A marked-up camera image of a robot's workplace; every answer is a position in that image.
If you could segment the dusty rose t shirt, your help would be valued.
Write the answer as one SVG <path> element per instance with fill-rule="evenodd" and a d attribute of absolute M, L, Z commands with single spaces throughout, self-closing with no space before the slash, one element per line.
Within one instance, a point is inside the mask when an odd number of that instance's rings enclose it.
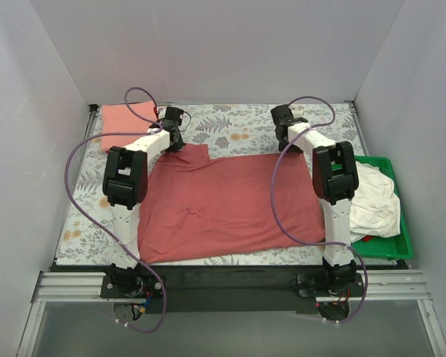
<path fill-rule="evenodd" d="M 212 159 L 207 145 L 188 144 L 156 161 L 140 206 L 138 247 L 146 263 L 287 248 L 324 236 L 302 154 Z"/>

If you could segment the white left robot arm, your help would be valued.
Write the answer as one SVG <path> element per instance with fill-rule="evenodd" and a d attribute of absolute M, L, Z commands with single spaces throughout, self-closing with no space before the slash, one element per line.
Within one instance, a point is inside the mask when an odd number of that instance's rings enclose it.
<path fill-rule="evenodd" d="M 112 233 L 119 239 L 109 269 L 109 285 L 129 298 L 140 297 L 146 288 L 135 268 L 140 260 L 138 223 L 140 204 L 149 186 L 148 166 L 155 157 L 184 148 L 181 125 L 185 114 L 183 109 L 168 106 L 145 135 L 108 152 L 103 193 L 111 206 Z"/>

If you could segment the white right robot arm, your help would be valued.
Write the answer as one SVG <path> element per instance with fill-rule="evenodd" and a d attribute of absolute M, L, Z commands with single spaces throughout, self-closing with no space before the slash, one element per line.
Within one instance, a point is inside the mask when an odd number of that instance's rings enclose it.
<path fill-rule="evenodd" d="M 271 110 L 282 154 L 297 149 L 311 156 L 312 186 L 323 210 L 325 238 L 322 266 L 299 274 L 295 286 L 302 296 L 326 292 L 338 295 L 356 282 L 355 253 L 350 239 L 350 210 L 359 186 L 353 146 L 336 142 L 317 131 L 288 104 Z"/>

